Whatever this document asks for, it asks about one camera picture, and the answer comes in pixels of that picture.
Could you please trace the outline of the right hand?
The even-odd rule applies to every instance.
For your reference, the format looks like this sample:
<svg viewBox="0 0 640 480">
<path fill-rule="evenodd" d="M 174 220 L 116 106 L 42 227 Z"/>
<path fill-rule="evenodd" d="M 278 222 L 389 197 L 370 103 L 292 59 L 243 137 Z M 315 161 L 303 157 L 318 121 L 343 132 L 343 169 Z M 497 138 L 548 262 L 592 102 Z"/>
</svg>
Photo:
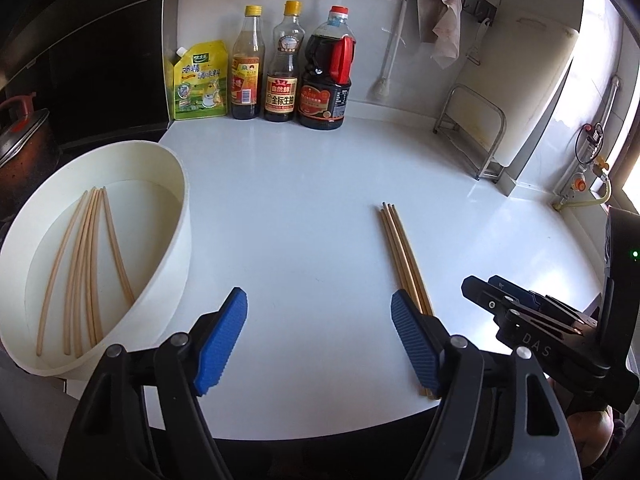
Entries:
<svg viewBox="0 0 640 480">
<path fill-rule="evenodd" d="M 580 466 L 593 465 L 604 453 L 612 440 L 614 432 L 613 410 L 607 406 L 600 411 L 588 411 L 568 414 L 572 394 L 548 378 L 548 383 L 559 400 L 559 404 L 573 437 Z"/>
</svg>

